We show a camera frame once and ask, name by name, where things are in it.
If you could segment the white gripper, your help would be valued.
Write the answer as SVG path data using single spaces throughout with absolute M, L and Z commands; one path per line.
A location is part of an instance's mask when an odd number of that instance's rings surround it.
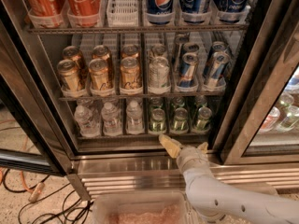
M 208 143 L 204 142 L 198 147 L 184 147 L 182 144 L 171 137 L 160 134 L 159 142 L 173 159 L 177 158 L 178 169 L 185 172 L 189 169 L 199 168 L 203 170 L 209 169 L 209 161 L 207 158 Z

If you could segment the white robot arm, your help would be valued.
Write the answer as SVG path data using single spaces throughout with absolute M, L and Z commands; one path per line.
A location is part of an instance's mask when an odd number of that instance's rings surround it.
M 230 215 L 252 224 L 299 224 L 298 201 L 220 182 L 211 172 L 205 151 L 207 143 L 183 146 L 165 134 L 159 135 L 159 142 L 176 160 L 185 180 L 187 199 L 204 221 L 214 222 Z

